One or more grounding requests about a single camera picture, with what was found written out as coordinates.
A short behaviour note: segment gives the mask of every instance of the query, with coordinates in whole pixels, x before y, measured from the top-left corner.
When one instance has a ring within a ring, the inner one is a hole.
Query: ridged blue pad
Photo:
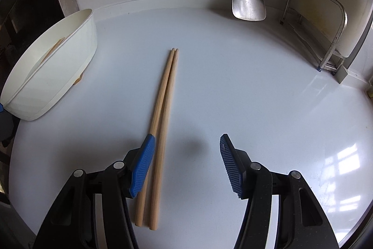
[[[155,137],[149,134],[145,141],[142,143],[140,148],[140,155],[138,157],[137,164],[134,166],[132,171],[132,183],[129,188],[129,193],[132,197],[136,197],[142,189],[146,174],[148,173],[150,163],[154,155],[155,149]]]
[[[232,190],[233,192],[237,193],[238,197],[241,199],[243,195],[243,171],[239,169],[239,165],[237,164],[237,161],[235,160],[235,157],[233,155],[234,148],[231,143],[229,145],[227,140],[229,140],[229,138],[226,134],[220,137],[220,153],[221,157],[223,158],[225,169],[228,173],[229,181],[231,182]]]

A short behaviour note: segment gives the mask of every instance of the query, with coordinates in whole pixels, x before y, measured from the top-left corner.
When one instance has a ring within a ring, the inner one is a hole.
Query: hanging utensil
[[[232,0],[233,15],[243,20],[263,20],[266,18],[264,0]]]

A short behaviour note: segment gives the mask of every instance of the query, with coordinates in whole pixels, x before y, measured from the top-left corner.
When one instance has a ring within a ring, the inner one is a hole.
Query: kitchen counter
[[[247,201],[229,183],[223,133],[270,171],[300,171],[338,241],[359,221],[373,199],[373,106],[318,72],[278,19],[161,8],[101,19],[97,31],[81,82],[17,131],[10,200],[35,233],[75,169],[102,170],[142,143],[172,48],[180,55],[160,222],[157,231],[134,226],[140,248],[233,248]],[[267,248],[275,212],[271,219]]]

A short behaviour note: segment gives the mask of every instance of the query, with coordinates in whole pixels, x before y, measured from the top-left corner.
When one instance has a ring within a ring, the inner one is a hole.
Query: blue gripper pad
[[[220,153],[221,157],[223,158],[225,169],[227,170],[233,192],[237,193],[240,199],[244,199],[244,174],[246,172],[246,168],[242,163],[236,149],[233,147],[228,134],[223,134],[220,137]]]
[[[154,149],[155,137],[152,134],[148,134],[141,147],[138,149],[135,158],[129,165],[129,170],[132,172],[132,182],[128,190],[132,197],[136,197],[137,193],[142,189],[150,163],[152,162]]]

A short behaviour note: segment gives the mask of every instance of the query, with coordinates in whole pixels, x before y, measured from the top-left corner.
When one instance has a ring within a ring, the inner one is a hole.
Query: dish rack
[[[338,40],[341,38],[341,35],[344,29],[346,28],[347,13],[344,7],[342,6],[342,4],[338,0],[330,0],[330,1],[332,1],[339,7],[342,13],[342,19],[341,19],[341,24],[339,25],[339,28],[337,30],[337,33],[335,34],[333,38],[333,41],[330,42],[327,40],[327,38],[325,38],[328,44],[328,48],[326,52],[325,52],[325,49],[326,49],[325,44],[322,44],[320,40],[315,38],[316,36],[324,37],[324,35],[321,32],[318,33],[319,35],[313,35],[312,33],[310,33],[310,31],[307,31],[307,29],[302,26],[302,22],[305,18],[295,9],[290,8],[291,0],[287,0],[280,24],[287,25],[288,28],[292,30],[296,34],[296,36],[300,39],[300,41],[305,45],[305,47],[308,49],[308,51],[317,61],[318,63],[317,70],[319,72],[322,69],[325,69],[325,70],[331,71],[334,74],[345,60],[345,58],[338,52],[338,50],[336,50],[336,44]],[[295,21],[290,20],[290,19],[286,20],[286,17],[290,11],[297,16]]]

